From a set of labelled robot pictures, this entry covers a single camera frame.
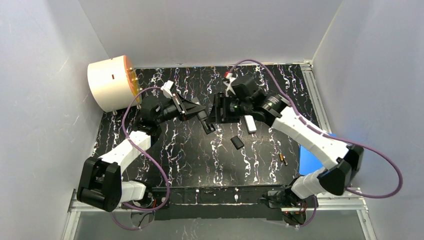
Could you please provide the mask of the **black remote control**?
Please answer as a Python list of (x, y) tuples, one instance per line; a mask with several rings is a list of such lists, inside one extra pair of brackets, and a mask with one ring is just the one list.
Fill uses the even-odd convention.
[(207, 135), (213, 133), (216, 128), (212, 123), (207, 123), (208, 114), (206, 113), (206, 107), (200, 103), (200, 100), (197, 97), (192, 98), (191, 102), (196, 105), (199, 105), (200, 107), (203, 107), (203, 110), (198, 110), (198, 107), (195, 107), (194, 114), (200, 121), (200, 124), (205, 133)]

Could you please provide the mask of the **white remote control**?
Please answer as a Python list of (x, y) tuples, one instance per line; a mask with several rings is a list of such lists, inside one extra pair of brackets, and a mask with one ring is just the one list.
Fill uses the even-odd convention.
[(245, 121), (247, 131), (248, 131), (249, 134), (253, 134), (257, 131), (255, 120), (251, 115), (245, 115), (244, 121)]

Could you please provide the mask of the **black battery cover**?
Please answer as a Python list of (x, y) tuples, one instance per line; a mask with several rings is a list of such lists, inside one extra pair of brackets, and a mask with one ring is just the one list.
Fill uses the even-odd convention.
[(232, 137), (230, 141), (237, 150), (240, 150), (241, 148), (245, 146), (242, 140), (238, 136)]

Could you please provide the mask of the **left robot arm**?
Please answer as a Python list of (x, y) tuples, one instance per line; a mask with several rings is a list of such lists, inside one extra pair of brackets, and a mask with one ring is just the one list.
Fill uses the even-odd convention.
[(187, 121), (207, 118), (206, 108), (197, 98), (187, 100), (178, 93), (165, 99), (147, 96), (134, 121), (134, 130), (111, 151), (85, 160), (76, 199), (95, 208), (112, 212), (119, 204), (140, 201), (147, 195), (147, 186), (137, 180), (123, 181), (124, 170), (152, 147), (162, 133), (160, 125), (178, 118)]

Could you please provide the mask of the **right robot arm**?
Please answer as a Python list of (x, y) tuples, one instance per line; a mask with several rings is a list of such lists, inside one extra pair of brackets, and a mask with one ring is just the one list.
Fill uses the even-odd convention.
[(235, 123), (243, 116), (252, 116), (295, 140), (322, 164), (320, 169), (293, 180), (276, 199), (300, 201), (320, 193), (341, 196), (345, 192), (362, 159), (362, 147), (326, 137), (320, 128), (296, 114), (286, 98), (265, 93), (249, 76), (235, 78), (227, 73), (224, 84), (225, 92), (214, 95), (207, 123)]

